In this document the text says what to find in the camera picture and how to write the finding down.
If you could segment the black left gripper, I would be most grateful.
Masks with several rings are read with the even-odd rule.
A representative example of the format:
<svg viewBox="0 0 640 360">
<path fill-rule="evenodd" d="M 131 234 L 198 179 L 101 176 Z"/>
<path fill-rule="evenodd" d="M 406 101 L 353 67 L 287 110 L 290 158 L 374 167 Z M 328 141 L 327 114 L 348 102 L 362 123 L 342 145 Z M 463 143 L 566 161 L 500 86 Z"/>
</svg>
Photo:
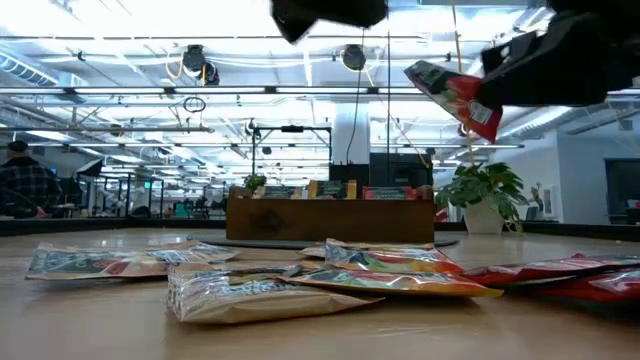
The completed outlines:
<svg viewBox="0 0 640 360">
<path fill-rule="evenodd" d="M 386 0 L 270 0 L 271 18 L 294 44 L 319 20 L 370 28 L 386 18 Z"/>
</svg>

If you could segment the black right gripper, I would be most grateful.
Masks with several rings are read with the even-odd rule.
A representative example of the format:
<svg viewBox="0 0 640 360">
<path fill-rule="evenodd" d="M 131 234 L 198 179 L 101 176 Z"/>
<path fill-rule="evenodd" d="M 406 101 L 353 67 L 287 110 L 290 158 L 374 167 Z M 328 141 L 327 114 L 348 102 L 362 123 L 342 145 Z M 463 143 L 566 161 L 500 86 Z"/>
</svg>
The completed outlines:
<svg viewBox="0 0 640 360">
<path fill-rule="evenodd" d="M 484 50 L 477 99 L 506 105 L 587 106 L 640 77 L 640 0 L 547 0 L 547 34 Z"/>
</svg>

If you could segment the red strawberry tea bag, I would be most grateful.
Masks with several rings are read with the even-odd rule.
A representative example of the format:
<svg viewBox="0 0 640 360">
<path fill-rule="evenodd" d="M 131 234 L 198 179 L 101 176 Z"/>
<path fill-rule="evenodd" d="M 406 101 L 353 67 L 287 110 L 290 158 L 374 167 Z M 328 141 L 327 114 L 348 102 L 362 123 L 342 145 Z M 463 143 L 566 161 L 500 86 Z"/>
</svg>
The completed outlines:
<svg viewBox="0 0 640 360">
<path fill-rule="evenodd" d="M 371 187 L 363 188 L 365 200 L 416 200 L 419 198 L 416 189 L 411 187 Z"/>
<path fill-rule="evenodd" d="M 626 267 L 640 267 L 640 255 L 584 255 L 578 253 L 563 259 L 479 267 L 465 271 L 462 276 L 484 286 L 498 286 L 597 274 Z"/>
<path fill-rule="evenodd" d="M 548 282 L 532 287 L 530 292 L 606 303 L 640 301 L 640 268 Z"/>
<path fill-rule="evenodd" d="M 404 70 L 406 77 L 447 113 L 490 144 L 496 142 L 503 115 L 501 107 L 483 105 L 476 93 L 481 79 L 450 71 L 440 65 L 419 60 Z"/>
</svg>

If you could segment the silver brown tea packet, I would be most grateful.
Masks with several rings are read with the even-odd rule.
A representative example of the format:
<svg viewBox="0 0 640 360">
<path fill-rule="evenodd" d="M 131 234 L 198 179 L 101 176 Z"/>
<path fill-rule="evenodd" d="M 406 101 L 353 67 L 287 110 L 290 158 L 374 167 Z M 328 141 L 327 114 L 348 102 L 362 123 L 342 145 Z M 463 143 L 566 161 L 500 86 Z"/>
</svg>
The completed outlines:
<svg viewBox="0 0 640 360">
<path fill-rule="evenodd" d="M 183 323 L 231 325 L 328 315 L 381 300 L 287 283 L 280 278 L 287 270 L 173 272 L 168 304 Z"/>
</svg>

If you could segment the wooden tea organizer box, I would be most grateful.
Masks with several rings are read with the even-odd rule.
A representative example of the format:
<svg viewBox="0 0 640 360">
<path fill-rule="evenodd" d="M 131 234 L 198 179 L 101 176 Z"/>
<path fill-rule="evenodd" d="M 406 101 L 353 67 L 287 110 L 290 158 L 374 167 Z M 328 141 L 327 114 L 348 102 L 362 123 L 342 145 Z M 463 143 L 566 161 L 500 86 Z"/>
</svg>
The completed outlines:
<svg viewBox="0 0 640 360">
<path fill-rule="evenodd" d="M 434 194 L 417 189 L 416 200 L 253 199 L 233 187 L 227 204 L 231 240 L 350 243 L 432 243 Z"/>
</svg>

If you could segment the framed picture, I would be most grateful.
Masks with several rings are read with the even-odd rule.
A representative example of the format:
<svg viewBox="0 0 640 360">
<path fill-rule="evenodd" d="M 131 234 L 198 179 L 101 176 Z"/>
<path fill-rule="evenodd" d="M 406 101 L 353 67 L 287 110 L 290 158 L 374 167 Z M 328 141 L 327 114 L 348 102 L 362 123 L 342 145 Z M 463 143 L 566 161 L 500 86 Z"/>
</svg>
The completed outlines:
<svg viewBox="0 0 640 360">
<path fill-rule="evenodd" d="M 541 189 L 541 199 L 543 202 L 543 215 L 545 218 L 553 219 L 557 217 L 556 190 L 554 186 L 543 187 Z"/>
</svg>

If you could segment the dark window panel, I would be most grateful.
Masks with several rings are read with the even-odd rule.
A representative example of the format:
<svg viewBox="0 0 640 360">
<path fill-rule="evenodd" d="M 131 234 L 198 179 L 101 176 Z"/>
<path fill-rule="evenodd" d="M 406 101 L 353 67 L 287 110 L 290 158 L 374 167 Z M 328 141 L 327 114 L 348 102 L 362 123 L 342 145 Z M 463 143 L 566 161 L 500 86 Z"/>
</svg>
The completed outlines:
<svg viewBox="0 0 640 360">
<path fill-rule="evenodd" d="M 607 210 L 612 224 L 640 224 L 640 159 L 606 159 Z"/>
</svg>

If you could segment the green plant in white pot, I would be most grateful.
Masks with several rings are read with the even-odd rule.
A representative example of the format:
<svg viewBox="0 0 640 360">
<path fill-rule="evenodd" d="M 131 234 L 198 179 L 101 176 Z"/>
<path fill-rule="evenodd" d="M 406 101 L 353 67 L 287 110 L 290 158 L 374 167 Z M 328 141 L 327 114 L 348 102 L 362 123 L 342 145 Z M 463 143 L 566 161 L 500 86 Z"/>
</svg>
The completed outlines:
<svg viewBox="0 0 640 360">
<path fill-rule="evenodd" d="M 460 209 L 469 234 L 522 233 L 519 208 L 535 202 L 523 190 L 524 181 L 506 163 L 478 163 L 459 166 L 434 201 Z"/>
</svg>

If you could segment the black cabinet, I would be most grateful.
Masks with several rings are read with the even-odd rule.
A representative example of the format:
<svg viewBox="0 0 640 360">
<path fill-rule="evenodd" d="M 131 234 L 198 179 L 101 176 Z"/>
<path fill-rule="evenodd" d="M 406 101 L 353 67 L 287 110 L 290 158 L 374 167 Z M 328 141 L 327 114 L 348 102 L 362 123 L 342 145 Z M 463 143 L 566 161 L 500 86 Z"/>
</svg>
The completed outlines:
<svg viewBox="0 0 640 360">
<path fill-rule="evenodd" d="M 355 180 L 359 187 L 432 186 L 431 156 L 429 154 L 371 153 L 368 164 L 331 164 L 329 179 Z"/>
</svg>

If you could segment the small green plant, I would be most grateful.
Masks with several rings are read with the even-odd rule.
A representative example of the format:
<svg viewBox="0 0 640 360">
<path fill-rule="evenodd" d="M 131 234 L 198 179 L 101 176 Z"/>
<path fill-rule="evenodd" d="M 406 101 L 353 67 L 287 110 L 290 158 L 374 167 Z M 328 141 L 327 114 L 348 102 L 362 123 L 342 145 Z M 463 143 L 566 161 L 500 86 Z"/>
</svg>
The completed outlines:
<svg viewBox="0 0 640 360">
<path fill-rule="evenodd" d="M 249 174 L 244 178 L 244 187 L 251 191 L 252 194 L 267 182 L 267 177 L 263 174 Z"/>
</svg>

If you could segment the grey round woven placemat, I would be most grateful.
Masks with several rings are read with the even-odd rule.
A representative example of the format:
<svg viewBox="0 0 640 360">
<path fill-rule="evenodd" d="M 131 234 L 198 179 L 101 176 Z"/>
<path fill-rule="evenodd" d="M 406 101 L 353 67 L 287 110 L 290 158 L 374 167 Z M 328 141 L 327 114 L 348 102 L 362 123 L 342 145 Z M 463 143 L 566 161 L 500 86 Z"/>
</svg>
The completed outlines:
<svg viewBox="0 0 640 360">
<path fill-rule="evenodd" d="M 230 240 L 215 234 L 193 233 L 187 236 L 188 241 L 198 241 L 217 246 L 231 246 L 241 248 L 303 250 L 304 248 L 322 246 L 324 242 L 299 240 Z"/>
</svg>

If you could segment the grey ceiling pipe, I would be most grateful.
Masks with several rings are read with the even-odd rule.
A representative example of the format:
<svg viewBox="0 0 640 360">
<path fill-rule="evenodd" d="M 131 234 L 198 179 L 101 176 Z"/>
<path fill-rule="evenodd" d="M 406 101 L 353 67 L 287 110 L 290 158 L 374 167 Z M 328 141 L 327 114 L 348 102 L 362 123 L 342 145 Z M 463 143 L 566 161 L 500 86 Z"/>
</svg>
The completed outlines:
<svg viewBox="0 0 640 360">
<path fill-rule="evenodd" d="M 29 131 L 48 131 L 48 132 L 109 132 L 109 133 L 127 133 L 127 132 L 205 132 L 214 133 L 215 129 L 208 127 L 5 127 L 0 126 L 0 132 L 29 132 Z"/>
</svg>

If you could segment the person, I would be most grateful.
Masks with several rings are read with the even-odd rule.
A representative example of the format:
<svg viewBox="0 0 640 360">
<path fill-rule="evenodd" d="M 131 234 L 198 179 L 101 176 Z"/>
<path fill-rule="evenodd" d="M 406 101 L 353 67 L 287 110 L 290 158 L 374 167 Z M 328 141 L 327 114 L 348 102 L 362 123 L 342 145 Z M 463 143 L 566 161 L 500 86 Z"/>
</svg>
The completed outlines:
<svg viewBox="0 0 640 360">
<path fill-rule="evenodd" d="M 37 207 L 37 218 L 46 218 L 62 195 L 56 175 L 33 159 L 22 140 L 7 145 L 7 161 L 0 165 L 0 188 L 19 193 Z"/>
</svg>

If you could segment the black metal gantry frame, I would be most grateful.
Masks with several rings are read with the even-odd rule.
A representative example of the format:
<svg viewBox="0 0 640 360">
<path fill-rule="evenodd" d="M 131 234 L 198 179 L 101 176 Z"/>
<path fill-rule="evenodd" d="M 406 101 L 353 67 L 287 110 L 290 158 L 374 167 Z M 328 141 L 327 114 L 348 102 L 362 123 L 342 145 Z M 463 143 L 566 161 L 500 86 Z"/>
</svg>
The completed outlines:
<svg viewBox="0 0 640 360">
<path fill-rule="evenodd" d="M 318 127 L 318 126 L 301 126 L 301 125 L 285 125 L 285 126 L 258 126 L 254 123 L 249 125 L 249 130 L 251 132 L 251 174 L 256 174 L 256 149 L 258 143 L 257 133 L 262 130 L 266 131 L 266 134 L 261 137 L 262 140 L 265 140 L 273 131 L 279 131 L 282 133 L 303 133 L 305 131 L 310 131 L 313 133 L 327 148 L 328 148 L 328 159 L 332 160 L 333 155 L 333 146 L 331 141 L 333 140 L 332 128 L 331 127 Z M 328 133 L 328 140 L 325 141 L 320 135 L 319 131 L 326 131 Z"/>
</svg>

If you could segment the silver ceiling air duct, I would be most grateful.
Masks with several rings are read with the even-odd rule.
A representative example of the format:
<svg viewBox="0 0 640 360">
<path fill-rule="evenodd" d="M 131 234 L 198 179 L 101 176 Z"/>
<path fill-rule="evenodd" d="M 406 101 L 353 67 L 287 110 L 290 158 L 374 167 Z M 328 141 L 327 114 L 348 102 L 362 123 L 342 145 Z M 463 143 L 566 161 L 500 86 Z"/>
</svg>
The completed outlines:
<svg viewBox="0 0 640 360">
<path fill-rule="evenodd" d="M 34 86 L 48 87 L 58 84 L 57 78 L 3 52 L 0 52 L 0 70 Z"/>
</svg>

